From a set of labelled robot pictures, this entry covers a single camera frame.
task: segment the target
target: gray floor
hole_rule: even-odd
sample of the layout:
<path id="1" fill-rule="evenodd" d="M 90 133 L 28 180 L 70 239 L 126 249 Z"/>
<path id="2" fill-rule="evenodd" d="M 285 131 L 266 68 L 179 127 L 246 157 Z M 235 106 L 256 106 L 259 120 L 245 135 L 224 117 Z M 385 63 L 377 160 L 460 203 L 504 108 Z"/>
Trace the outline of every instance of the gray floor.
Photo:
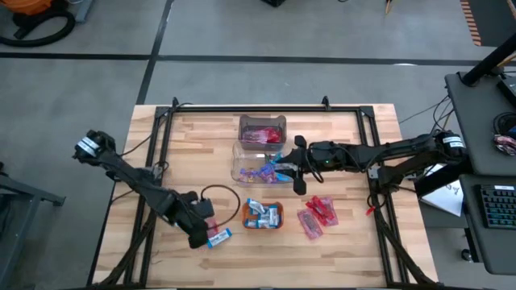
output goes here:
<path id="1" fill-rule="evenodd" d="M 150 54 L 166 0 L 96 0 L 89 21 L 43 48 L 0 52 Z M 176 0 L 162 55 L 331 56 L 479 60 L 492 48 L 472 44 L 459 0 Z M 55 30 L 58 19 L 35 35 Z M 0 10 L 0 32 L 13 31 Z M 88 129 L 113 135 L 119 151 L 147 61 L 0 58 L 0 160 L 14 177 L 67 197 L 42 207 L 15 284 L 37 289 L 83 286 L 93 261 L 112 183 L 70 158 Z M 146 104 L 172 97 L 197 104 L 394 103 L 401 120 L 440 101 L 444 75 L 468 67 L 383 64 L 272 64 L 159 61 Z M 404 137 L 431 128 L 431 111 L 402 124 Z M 459 128 L 453 118 L 449 126 Z M 457 230 L 428 230 L 441 282 L 512 289 L 516 277 L 490 275 L 460 260 Z"/>

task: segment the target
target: wooden table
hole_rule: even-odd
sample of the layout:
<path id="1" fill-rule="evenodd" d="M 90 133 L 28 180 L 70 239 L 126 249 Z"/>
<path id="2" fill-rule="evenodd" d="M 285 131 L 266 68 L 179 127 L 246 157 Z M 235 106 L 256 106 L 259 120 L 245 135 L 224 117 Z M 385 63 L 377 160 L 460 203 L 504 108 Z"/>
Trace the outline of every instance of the wooden table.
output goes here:
<path id="1" fill-rule="evenodd" d="M 381 142 L 401 139 L 394 106 L 373 105 Z M 127 137 L 127 151 L 150 134 L 155 106 L 137 106 Z M 278 114 L 249 114 L 276 117 Z M 348 113 L 285 113 L 288 138 L 304 135 L 307 142 L 333 140 L 360 143 L 356 116 Z M 232 146 L 240 114 L 174 114 L 169 142 L 170 169 L 164 187 L 179 193 L 200 193 L 209 184 L 230 185 L 245 201 L 279 201 L 285 207 L 285 224 L 277 231 L 246 230 L 240 215 L 227 224 L 233 236 L 208 250 L 190 250 L 187 236 L 158 220 L 149 268 L 148 287 L 166 288 L 308 288 L 385 286 L 377 232 L 372 216 L 366 217 L 368 182 L 365 174 L 328 172 L 324 184 L 306 175 L 308 193 L 296 195 L 291 187 L 242 188 L 230 175 Z M 147 145 L 127 155 L 132 166 L 142 167 Z M 157 160 L 159 148 L 156 149 Z M 114 197 L 128 187 L 119 184 Z M 206 192 L 219 222 L 228 218 L 236 199 L 223 189 Z M 313 195 L 334 198 L 339 224 L 323 227 L 324 235 L 310 241 L 297 218 L 297 211 Z M 138 196 L 132 193 L 110 208 L 106 231 L 94 273 L 94 282 L 104 279 L 128 248 Z M 415 194 L 399 191 L 393 195 L 403 245 L 417 265 L 437 280 L 427 234 Z M 389 251 L 395 279 L 394 251 Z M 139 272 L 137 260 L 136 272 Z"/>

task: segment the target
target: orange container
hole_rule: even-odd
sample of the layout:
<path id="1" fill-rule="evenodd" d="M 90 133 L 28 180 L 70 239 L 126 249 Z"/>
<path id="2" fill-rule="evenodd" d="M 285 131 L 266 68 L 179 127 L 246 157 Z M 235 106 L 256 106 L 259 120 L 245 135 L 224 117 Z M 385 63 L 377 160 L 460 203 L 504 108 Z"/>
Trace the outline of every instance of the orange container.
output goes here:
<path id="1" fill-rule="evenodd" d="M 0 3 L 15 13 L 36 15 L 52 5 L 53 0 L 1 0 Z"/>
<path id="2" fill-rule="evenodd" d="M 250 228 L 250 227 L 246 227 L 245 226 L 245 221 L 247 219 L 258 219 L 258 216 L 257 215 L 252 215 L 251 214 L 251 208 L 249 207 L 249 204 L 246 202 L 245 204 L 243 204 L 242 206 L 242 225 L 244 228 L 248 229 L 248 230 L 277 230 L 279 228 L 281 228 L 281 226 L 283 226 L 283 205 L 281 205 L 281 203 L 279 202 L 275 202 L 275 203 L 263 203 L 262 204 L 263 206 L 269 206 L 269 205 L 277 205 L 277 214 L 280 216 L 280 223 L 277 225 L 277 228 L 276 229 L 257 229 L 257 228 Z"/>

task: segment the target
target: keyboard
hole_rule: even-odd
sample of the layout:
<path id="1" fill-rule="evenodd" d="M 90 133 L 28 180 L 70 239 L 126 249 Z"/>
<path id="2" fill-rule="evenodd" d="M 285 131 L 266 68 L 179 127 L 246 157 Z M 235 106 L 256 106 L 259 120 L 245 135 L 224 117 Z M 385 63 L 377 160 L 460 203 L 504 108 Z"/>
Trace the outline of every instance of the keyboard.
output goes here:
<path id="1" fill-rule="evenodd" d="M 516 230 L 516 190 L 514 186 L 477 185 L 481 212 L 487 228 Z"/>

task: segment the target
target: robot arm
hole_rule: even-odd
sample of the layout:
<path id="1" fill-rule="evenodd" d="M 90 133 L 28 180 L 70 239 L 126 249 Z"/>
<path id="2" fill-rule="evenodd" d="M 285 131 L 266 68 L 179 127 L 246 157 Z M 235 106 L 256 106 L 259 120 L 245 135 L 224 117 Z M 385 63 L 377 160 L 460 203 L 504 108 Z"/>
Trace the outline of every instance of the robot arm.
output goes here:
<path id="1" fill-rule="evenodd" d="M 213 205 L 209 199 L 199 200 L 195 192 L 178 193 L 155 185 L 155 173 L 146 168 L 133 168 L 115 151 L 114 139 L 101 131 L 89 131 L 76 146 L 74 159 L 80 163 L 99 166 L 113 180 L 127 183 L 143 196 L 156 216 L 169 225 L 175 223 L 188 235 L 191 248 L 198 248 L 208 241 L 208 225 L 205 218 L 213 217 Z"/>
<path id="2" fill-rule="evenodd" d="M 412 157 L 394 167 L 378 168 L 377 191 L 391 193 L 407 175 L 437 163 L 458 163 L 466 156 L 459 135 L 438 130 L 431 135 L 420 135 L 375 147 L 332 141 L 306 146 L 305 139 L 300 135 L 295 137 L 294 143 L 298 148 L 277 161 L 280 165 L 276 172 L 293 178 L 293 190 L 298 195 L 306 194 L 306 182 L 303 180 L 303 174 L 306 173 L 312 173 L 317 181 L 323 182 L 321 172 L 366 172 L 381 161 Z"/>

